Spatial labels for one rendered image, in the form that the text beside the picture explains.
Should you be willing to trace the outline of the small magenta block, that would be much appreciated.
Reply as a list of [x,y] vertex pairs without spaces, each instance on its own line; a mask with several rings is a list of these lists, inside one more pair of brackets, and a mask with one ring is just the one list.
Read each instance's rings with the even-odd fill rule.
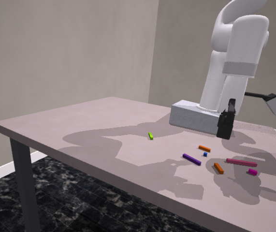
[[253,174],[253,175],[257,175],[257,171],[255,171],[253,169],[249,169],[248,173]]

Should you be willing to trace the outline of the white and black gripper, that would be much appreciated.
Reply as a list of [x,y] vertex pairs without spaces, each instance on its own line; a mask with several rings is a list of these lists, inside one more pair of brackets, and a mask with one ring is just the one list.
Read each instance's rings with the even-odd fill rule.
[[254,78],[254,76],[229,73],[222,73],[221,75],[225,75],[226,77],[217,109],[218,113],[221,112],[217,125],[217,137],[229,140],[233,129],[234,117],[239,113],[248,78]]

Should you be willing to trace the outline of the purple rod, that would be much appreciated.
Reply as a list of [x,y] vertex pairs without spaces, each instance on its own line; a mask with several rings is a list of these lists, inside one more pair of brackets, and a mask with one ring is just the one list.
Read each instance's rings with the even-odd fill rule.
[[185,159],[187,159],[187,160],[189,160],[189,161],[191,161],[191,162],[197,164],[198,166],[201,165],[201,162],[200,162],[200,161],[196,160],[195,158],[193,158],[193,157],[191,157],[191,156],[189,156],[189,155],[187,155],[187,154],[183,154],[183,158],[185,158]]

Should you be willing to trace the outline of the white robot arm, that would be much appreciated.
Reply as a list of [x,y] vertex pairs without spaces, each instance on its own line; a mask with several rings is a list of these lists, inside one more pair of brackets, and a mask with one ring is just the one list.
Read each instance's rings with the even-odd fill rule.
[[[268,41],[269,20],[259,11],[267,0],[228,0],[217,16],[211,38],[213,52],[200,104],[196,108],[218,113],[218,102],[225,75],[255,76],[261,51]],[[263,98],[276,116],[276,95],[245,92],[245,96]]]

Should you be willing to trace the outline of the pink rod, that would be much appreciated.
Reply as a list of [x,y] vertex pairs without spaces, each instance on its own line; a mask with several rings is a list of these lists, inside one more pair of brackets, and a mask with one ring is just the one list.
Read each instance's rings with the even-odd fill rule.
[[237,159],[226,159],[226,162],[228,163],[234,163],[234,164],[241,164],[241,165],[247,165],[247,166],[253,166],[256,167],[257,163],[250,162],[250,161],[243,161],[243,160],[237,160]]

